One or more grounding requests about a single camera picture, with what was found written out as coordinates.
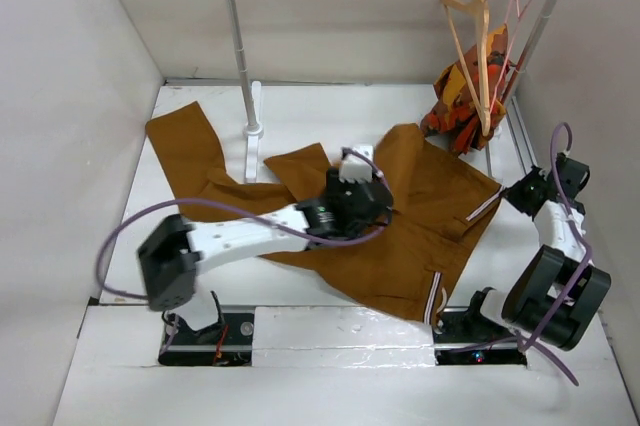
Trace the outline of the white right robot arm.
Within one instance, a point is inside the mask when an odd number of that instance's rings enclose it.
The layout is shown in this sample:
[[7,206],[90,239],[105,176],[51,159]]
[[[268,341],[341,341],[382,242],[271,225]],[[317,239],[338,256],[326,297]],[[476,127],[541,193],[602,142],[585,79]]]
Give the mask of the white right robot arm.
[[557,176],[534,166],[501,193],[532,219],[539,250],[509,292],[487,287],[474,293],[462,315],[462,327],[473,339],[486,339],[500,326],[569,351],[609,291],[610,275],[593,265],[577,238],[585,216],[577,195],[588,183],[590,169],[566,153],[556,156],[555,167]]

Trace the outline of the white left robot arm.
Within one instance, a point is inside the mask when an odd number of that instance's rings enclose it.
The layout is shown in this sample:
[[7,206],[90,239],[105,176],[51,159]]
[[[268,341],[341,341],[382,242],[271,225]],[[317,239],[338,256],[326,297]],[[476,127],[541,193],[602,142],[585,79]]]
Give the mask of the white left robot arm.
[[390,223],[392,206],[380,176],[349,182],[330,168],[320,196],[267,214],[234,208],[237,219],[214,223],[170,215],[137,250],[148,307],[177,315],[196,339],[212,342],[222,333],[223,319],[199,276],[251,257],[362,244]]

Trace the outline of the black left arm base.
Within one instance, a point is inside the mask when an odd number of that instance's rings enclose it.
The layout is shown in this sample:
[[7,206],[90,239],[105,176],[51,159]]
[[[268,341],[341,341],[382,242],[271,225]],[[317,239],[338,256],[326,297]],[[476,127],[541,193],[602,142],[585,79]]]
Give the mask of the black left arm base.
[[165,330],[158,363],[174,367],[244,367],[252,364],[255,307],[221,306],[212,293],[219,317],[193,331],[173,313],[164,312]]

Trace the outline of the brown trousers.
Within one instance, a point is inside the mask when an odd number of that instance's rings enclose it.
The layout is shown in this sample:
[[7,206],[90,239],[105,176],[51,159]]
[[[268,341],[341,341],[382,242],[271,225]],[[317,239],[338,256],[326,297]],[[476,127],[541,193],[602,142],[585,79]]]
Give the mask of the brown trousers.
[[[219,138],[193,102],[150,120],[146,134],[173,194],[264,214],[319,195],[329,159],[311,144],[265,164],[277,183],[240,184],[226,171]],[[428,143],[415,124],[391,128],[375,148],[394,196],[394,217],[358,246],[277,253],[269,260],[317,272],[367,307],[436,325],[499,203],[499,185]]]

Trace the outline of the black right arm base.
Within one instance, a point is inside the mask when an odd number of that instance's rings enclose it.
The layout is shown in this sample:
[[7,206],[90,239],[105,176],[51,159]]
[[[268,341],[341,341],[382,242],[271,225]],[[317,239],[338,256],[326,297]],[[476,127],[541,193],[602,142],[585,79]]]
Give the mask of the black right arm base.
[[469,305],[446,307],[433,333],[436,366],[526,366],[516,338],[481,312],[491,288],[476,291]]

